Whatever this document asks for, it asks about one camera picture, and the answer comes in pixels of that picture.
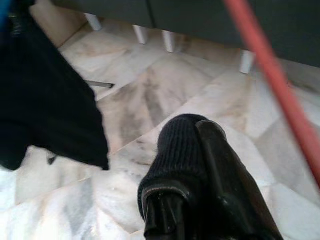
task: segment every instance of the red stick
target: red stick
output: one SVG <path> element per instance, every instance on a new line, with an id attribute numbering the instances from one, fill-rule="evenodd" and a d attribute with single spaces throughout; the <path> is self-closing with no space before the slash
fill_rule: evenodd
<path id="1" fill-rule="evenodd" d="M 287 77 L 246 0 L 224 0 L 243 41 L 255 53 L 260 69 L 273 90 L 291 130 L 320 188 L 320 141 L 287 86 Z"/>

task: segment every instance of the dark clothing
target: dark clothing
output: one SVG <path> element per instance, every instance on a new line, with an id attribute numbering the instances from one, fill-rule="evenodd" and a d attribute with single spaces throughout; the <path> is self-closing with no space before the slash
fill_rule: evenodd
<path id="1" fill-rule="evenodd" d="M 107 170 L 94 92 L 27 8 L 13 13 L 0 36 L 0 164 L 16 170 L 34 145 Z"/>

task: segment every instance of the blue object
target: blue object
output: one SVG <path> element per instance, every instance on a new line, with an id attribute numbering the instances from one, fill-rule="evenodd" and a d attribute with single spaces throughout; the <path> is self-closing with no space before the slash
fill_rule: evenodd
<path id="1" fill-rule="evenodd" d="M 2 32 L 5 19 L 7 17 L 11 0 L 0 0 L 0 30 Z"/>

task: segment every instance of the knitted sock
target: knitted sock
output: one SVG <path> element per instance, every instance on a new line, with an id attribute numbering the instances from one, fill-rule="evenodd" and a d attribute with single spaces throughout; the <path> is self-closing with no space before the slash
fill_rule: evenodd
<path id="1" fill-rule="evenodd" d="M 201 140 L 196 128 L 205 117 L 184 114 L 170 120 L 162 129 L 158 139 L 157 156 L 138 189 L 138 204 L 142 210 L 142 191 L 153 180 L 176 179 L 190 181 L 190 178 L 207 183 L 207 173 Z"/>

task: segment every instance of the white furniture leg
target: white furniture leg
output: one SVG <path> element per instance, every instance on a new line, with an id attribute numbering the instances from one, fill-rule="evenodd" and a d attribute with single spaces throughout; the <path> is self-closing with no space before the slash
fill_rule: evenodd
<path id="1" fill-rule="evenodd" d="M 133 25 L 134 32 L 140 44 L 146 44 L 148 41 L 148 29 L 143 26 Z"/>
<path id="2" fill-rule="evenodd" d="M 85 13 L 84 15 L 94 31 L 100 31 L 102 29 L 100 21 L 96 15 L 92 15 L 89 13 Z"/>
<path id="3" fill-rule="evenodd" d="M 162 31 L 164 46 L 167 52 L 173 53 L 175 51 L 176 39 L 175 33 L 171 31 Z"/>
<path id="4" fill-rule="evenodd" d="M 251 51 L 242 51 L 241 63 L 240 63 L 240 72 L 243 74 L 248 74 L 252 65 L 254 64 L 255 54 Z"/>

